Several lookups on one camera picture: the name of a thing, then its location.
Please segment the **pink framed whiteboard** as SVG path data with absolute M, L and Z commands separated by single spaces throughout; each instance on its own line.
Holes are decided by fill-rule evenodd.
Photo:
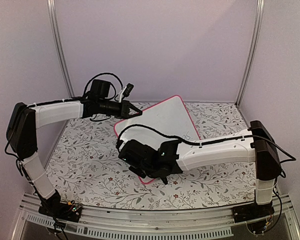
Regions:
M 174 95 L 142 111 L 141 116 L 121 120 L 114 126 L 117 141 L 123 140 L 122 147 L 130 140 L 136 140 L 158 150 L 163 142 L 180 140 L 177 147 L 178 161 L 186 149 L 199 148 L 199 133 L 179 95 Z M 182 173 L 185 167 L 179 165 Z

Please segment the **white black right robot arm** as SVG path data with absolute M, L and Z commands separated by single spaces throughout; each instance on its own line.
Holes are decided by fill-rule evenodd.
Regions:
M 145 140 L 123 137 L 129 129 L 145 128 L 166 139 L 150 145 Z M 235 162 L 255 164 L 255 202 L 249 206 L 252 218 L 259 218 L 272 202 L 272 191 L 282 168 L 279 146 L 264 125 L 252 121 L 250 127 L 240 132 L 210 140 L 189 141 L 176 135 L 166 135 L 143 124 L 124 128 L 116 141 L 119 159 L 141 178 L 159 178 L 165 184 L 169 175 L 192 169 Z

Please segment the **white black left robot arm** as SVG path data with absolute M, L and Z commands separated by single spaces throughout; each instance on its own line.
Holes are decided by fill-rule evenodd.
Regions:
M 25 177 L 36 194 L 44 199 L 45 209 L 53 216 L 64 213 L 64 205 L 56 199 L 60 195 L 47 175 L 39 153 L 39 132 L 47 126 L 69 120 L 93 119 L 105 115 L 117 119 L 129 119 L 142 115 L 128 96 L 134 89 L 132 83 L 109 96 L 111 82 L 91 80 L 91 87 L 83 95 L 47 102 L 26 104 L 18 102 L 12 111 L 6 130 L 7 155 L 15 157 L 20 175 Z

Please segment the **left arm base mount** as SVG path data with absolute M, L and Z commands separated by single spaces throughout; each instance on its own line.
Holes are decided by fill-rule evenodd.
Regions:
M 38 212 L 45 216 L 78 223 L 81 218 L 82 207 L 81 203 L 74 203 L 74 201 L 42 201 Z

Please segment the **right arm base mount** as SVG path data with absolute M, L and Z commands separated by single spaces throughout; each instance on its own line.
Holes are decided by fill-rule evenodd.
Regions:
M 246 221 L 263 218 L 274 214 L 273 201 L 267 204 L 257 204 L 256 201 L 238 205 L 231 208 L 232 216 L 235 223 L 241 223 Z

